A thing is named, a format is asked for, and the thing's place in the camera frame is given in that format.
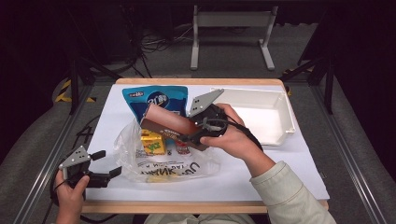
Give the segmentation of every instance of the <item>metal bar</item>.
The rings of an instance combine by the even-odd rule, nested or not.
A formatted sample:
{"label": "metal bar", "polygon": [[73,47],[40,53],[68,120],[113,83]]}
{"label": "metal bar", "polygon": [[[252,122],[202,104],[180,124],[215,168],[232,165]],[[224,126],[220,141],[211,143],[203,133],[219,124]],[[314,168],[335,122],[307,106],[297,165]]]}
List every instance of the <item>metal bar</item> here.
{"label": "metal bar", "polygon": [[341,155],[341,158],[346,165],[346,168],[349,172],[349,175],[352,178],[353,183],[355,184],[356,190],[358,191],[359,195],[361,196],[361,200],[367,210],[367,213],[370,216],[370,219],[373,223],[378,224],[386,224],[387,221],[385,220],[384,216],[382,215],[381,209],[378,207],[378,204],[374,198],[373,193],[370,191],[370,188],[366,182],[364,175],[361,173],[361,169],[359,168],[358,164],[356,163],[349,146],[347,145],[347,141],[344,138],[337,121],[334,119],[333,116],[327,113],[326,105],[323,104],[323,94],[320,91],[320,88],[315,86],[311,87],[311,90],[317,100],[317,103],[320,105],[320,109],[325,116],[330,128],[332,129],[332,133],[335,137],[335,140],[338,144],[338,151]]}
{"label": "metal bar", "polygon": [[[89,96],[91,90],[92,86],[85,86],[82,90],[79,100],[84,102],[84,99]],[[35,180],[35,183],[33,184],[25,202],[21,207],[20,212],[15,217],[13,223],[22,224],[28,222],[30,215],[32,215],[35,206],[37,205],[38,200],[44,191],[44,188],[47,186],[47,183],[50,180],[51,171],[57,166],[57,161],[60,159],[62,151],[64,150],[65,140],[69,135],[79,113],[81,112],[83,105],[84,104],[79,104],[75,113],[73,115],[69,115],[67,118],[64,127],[62,128],[61,133],[49,154],[49,157],[44,163],[41,171],[38,173],[37,179]]]}

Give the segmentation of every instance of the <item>person's left hand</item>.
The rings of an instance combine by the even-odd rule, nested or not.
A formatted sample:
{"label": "person's left hand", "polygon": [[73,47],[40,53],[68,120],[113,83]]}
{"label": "person's left hand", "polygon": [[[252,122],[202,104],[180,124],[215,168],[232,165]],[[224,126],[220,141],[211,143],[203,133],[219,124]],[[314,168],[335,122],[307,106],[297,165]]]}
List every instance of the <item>person's left hand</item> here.
{"label": "person's left hand", "polygon": [[72,189],[64,182],[64,174],[60,170],[56,174],[55,183],[59,186],[56,189],[59,200],[59,212],[56,223],[79,223],[79,216],[82,210],[84,198],[82,196],[85,188],[87,188],[90,177],[84,175]]}

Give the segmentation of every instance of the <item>gray carpet floor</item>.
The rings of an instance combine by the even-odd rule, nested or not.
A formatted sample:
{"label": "gray carpet floor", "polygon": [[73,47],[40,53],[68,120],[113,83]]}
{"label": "gray carpet floor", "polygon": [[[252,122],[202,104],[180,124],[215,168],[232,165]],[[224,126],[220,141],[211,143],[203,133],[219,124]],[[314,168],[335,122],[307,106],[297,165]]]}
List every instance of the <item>gray carpet floor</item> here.
{"label": "gray carpet floor", "polygon": [[[191,33],[184,41],[166,50],[147,53],[147,63],[154,77],[280,77],[286,69],[296,67],[309,37],[316,28],[312,25],[283,27],[276,26],[273,30],[269,50],[276,67],[268,71],[258,46],[258,38],[262,30],[248,28],[241,34],[224,29],[207,29],[200,33],[200,60],[197,71],[190,70]],[[113,69],[121,64],[112,64]],[[145,73],[141,61],[137,69]],[[139,77],[134,70],[121,74],[124,77]],[[319,87],[309,87],[304,82],[305,75],[300,75],[286,82],[291,89],[290,101],[308,144],[318,171],[325,175],[323,181],[329,191],[330,212],[337,223],[395,223],[396,185],[390,178],[370,145],[364,130],[356,119],[347,98],[337,81],[334,82],[333,115],[323,111],[322,101],[316,92],[323,92],[323,83]],[[74,145],[88,146],[90,139],[77,139],[77,133],[90,123],[93,130],[114,80],[98,77],[98,81],[90,89],[89,95],[95,97],[95,103],[85,103],[76,117],[74,125],[64,140],[62,154],[72,150]],[[54,90],[53,99],[62,87],[61,82]],[[54,103],[54,107],[41,116],[21,136],[0,166],[3,181],[0,182],[0,221],[12,223],[25,202],[26,197],[53,147],[59,144],[60,133],[70,119],[70,103]],[[365,184],[371,190],[374,202],[367,203],[359,186],[349,169],[340,148],[339,139],[329,123],[334,119],[346,141]],[[37,194],[37,202],[27,218],[28,223],[41,223],[50,205],[49,185]],[[376,205],[381,214],[373,217],[370,206]],[[46,223],[54,222],[57,207],[52,206]],[[89,214],[87,217],[101,219],[108,215]],[[133,215],[118,215],[107,223],[132,223]]]}

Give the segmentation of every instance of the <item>white metal stand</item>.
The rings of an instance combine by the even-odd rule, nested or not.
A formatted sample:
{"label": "white metal stand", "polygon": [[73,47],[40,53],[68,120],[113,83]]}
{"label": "white metal stand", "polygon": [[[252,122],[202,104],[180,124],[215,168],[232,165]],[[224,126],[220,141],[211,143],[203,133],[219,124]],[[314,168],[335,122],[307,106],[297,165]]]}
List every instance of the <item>white metal stand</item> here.
{"label": "white metal stand", "polygon": [[247,11],[247,12],[198,12],[198,7],[194,6],[193,16],[193,44],[191,54],[191,70],[198,69],[199,39],[198,27],[265,27],[265,37],[259,40],[262,55],[268,70],[274,70],[275,66],[268,50],[268,41],[276,18],[277,7],[273,7],[272,11]]}

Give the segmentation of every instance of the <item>white tray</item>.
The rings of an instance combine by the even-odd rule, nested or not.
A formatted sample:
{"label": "white tray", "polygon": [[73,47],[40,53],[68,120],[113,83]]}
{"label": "white tray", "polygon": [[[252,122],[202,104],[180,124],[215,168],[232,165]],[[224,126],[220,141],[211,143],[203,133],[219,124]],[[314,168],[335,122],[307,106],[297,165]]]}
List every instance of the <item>white tray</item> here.
{"label": "white tray", "polygon": [[295,132],[283,91],[224,89],[216,103],[231,105],[262,145],[280,146],[288,134]]}

